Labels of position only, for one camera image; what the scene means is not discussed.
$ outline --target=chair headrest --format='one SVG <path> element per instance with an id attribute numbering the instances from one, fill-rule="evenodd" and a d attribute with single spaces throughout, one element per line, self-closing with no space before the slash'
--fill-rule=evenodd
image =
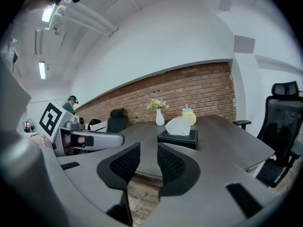
<path id="1" fill-rule="evenodd" d="M 114 109 L 110 112 L 110 116 L 112 118 L 120 118 L 124 116 L 124 108 Z"/>
<path id="2" fill-rule="evenodd" d="M 299 96 L 299 88 L 296 81 L 286 83 L 275 83 L 271 93 L 278 97 L 296 97 Z"/>

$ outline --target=conference table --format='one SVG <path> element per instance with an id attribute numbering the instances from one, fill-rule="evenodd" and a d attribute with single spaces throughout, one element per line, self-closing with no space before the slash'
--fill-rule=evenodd
<path id="1" fill-rule="evenodd" d="M 212 153 L 218 156 L 218 159 L 234 163 L 245 171 L 254 168 L 274 154 L 274 150 L 268 145 L 217 115 L 198 117 L 191 129 L 198 130 L 197 151 L 205 155 Z M 120 132 L 125 137 L 125 146 L 141 143 L 141 160 L 136 173 L 162 178 L 157 163 L 157 135 L 164 130 L 164 125 L 143 122 Z"/>

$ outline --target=black tissue box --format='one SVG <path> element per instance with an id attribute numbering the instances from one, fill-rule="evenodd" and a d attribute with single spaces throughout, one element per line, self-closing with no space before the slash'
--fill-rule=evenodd
<path id="1" fill-rule="evenodd" d="M 191 130 L 187 136 L 170 135 L 167 130 L 165 130 L 157 136 L 157 140 L 158 143 L 169 143 L 196 150 L 198 147 L 198 130 Z"/>

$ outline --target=brick wall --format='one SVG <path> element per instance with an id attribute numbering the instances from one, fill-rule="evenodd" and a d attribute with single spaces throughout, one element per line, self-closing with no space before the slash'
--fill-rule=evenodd
<path id="1" fill-rule="evenodd" d="M 151 98 L 165 100 L 170 108 L 162 110 L 166 120 L 182 115 L 185 104 L 195 106 L 197 117 L 217 114 L 236 119 L 236 103 L 228 63 L 202 64 L 172 70 L 142 79 L 109 92 L 76 110 L 86 123 L 93 118 L 107 120 L 113 109 L 125 108 L 128 125 L 155 121 L 155 110 L 147 110 Z"/>

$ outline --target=yellow cup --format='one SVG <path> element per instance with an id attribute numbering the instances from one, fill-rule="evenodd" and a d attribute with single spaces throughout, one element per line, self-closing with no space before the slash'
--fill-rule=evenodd
<path id="1" fill-rule="evenodd" d="M 196 116 L 194 114 L 194 109 L 182 109 L 182 116 L 191 116 L 191 125 L 193 126 L 196 123 Z"/>

